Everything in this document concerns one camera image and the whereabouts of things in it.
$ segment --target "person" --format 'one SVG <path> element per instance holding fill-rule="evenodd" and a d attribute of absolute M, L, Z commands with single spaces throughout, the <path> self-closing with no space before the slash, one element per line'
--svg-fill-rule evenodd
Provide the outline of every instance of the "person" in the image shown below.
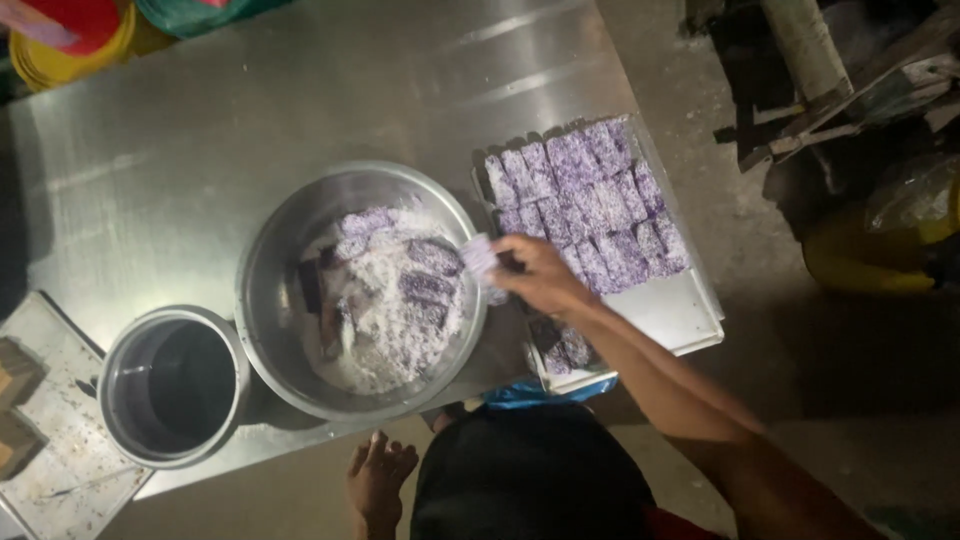
<path fill-rule="evenodd" d="M 746 406 L 606 307 L 545 241 L 503 236 L 496 286 L 580 332 L 650 423 L 717 488 L 741 538 L 882 538 L 763 435 Z M 710 538 L 656 507 L 633 460 L 582 405 L 442 415 L 417 482 L 412 538 Z M 357 538 L 394 538 L 414 447 L 378 431 L 347 492 Z"/>

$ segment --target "hand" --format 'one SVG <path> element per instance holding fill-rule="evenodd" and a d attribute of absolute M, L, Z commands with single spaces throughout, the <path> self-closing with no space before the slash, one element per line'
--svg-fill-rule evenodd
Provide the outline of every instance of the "hand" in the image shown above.
<path fill-rule="evenodd" d="M 548 242 L 509 234 L 492 246 L 497 253 L 512 252 L 514 259 L 526 267 L 522 274 L 497 268 L 491 275 L 493 284 L 515 292 L 531 307 L 565 320 L 571 312 L 598 302 Z"/>
<path fill-rule="evenodd" d="M 403 515 L 400 486 L 417 467 L 417 449 L 403 447 L 378 430 L 353 451 L 347 469 L 347 497 L 358 537 L 394 537 Z"/>

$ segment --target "stainless steel table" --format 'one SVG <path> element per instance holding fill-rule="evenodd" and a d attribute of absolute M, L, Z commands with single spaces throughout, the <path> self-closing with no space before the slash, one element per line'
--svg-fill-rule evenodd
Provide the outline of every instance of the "stainless steel table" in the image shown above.
<path fill-rule="evenodd" d="M 636 109 L 590 0 L 299 0 L 14 103 L 2 136 L 26 199 L 31 285 L 107 349 L 155 307 L 231 317 L 247 242 L 334 161 L 415 167 L 489 229 L 470 179 L 478 150 Z M 523 336 L 512 311 L 493 310 L 430 405 L 526 373 Z M 269 423 L 137 497 L 371 427 L 271 407 Z"/>

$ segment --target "metal pot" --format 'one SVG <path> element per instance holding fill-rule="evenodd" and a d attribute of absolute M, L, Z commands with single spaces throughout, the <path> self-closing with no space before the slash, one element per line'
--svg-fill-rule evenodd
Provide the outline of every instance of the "metal pot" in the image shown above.
<path fill-rule="evenodd" d="M 97 400 L 124 455 L 176 469 L 227 441 L 250 388 L 250 362 L 230 323 L 201 307 L 173 306 L 120 334 L 104 361 Z"/>
<path fill-rule="evenodd" d="M 234 310 L 237 332 L 260 377 L 290 405 L 338 422 L 386 420 L 416 410 L 446 388 L 467 362 L 487 316 L 480 284 L 467 277 L 465 322 L 437 364 L 390 392 L 361 396 L 326 383 L 310 369 L 295 321 L 300 254 L 336 219 L 376 206 L 422 204 L 453 245 L 476 234 L 466 211 L 439 184 L 409 167 L 356 161 L 329 169 L 290 196 L 267 220 L 242 259 Z"/>

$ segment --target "concrete floor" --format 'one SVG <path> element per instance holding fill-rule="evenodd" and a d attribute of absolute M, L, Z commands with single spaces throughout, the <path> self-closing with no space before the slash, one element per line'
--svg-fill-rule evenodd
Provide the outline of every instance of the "concrete floor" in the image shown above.
<path fill-rule="evenodd" d="M 689 361 L 742 397 L 778 443 L 855 508 L 955 511 L 960 415 L 951 411 L 960 362 L 944 322 L 952 311 L 823 295 L 780 210 L 796 191 L 785 185 L 817 180 L 765 168 L 741 175 L 735 147 L 714 143 L 712 131 L 733 124 L 730 85 L 709 38 L 679 37 L 683 3 L 599 5 L 727 313 L 726 341 Z M 622 388 L 593 405 L 661 506 L 734 535 L 716 491 L 646 425 Z M 421 449 L 431 438 L 419 418 L 385 431 Z M 345 537 L 343 471 L 366 436 L 132 503 L 104 537 Z"/>

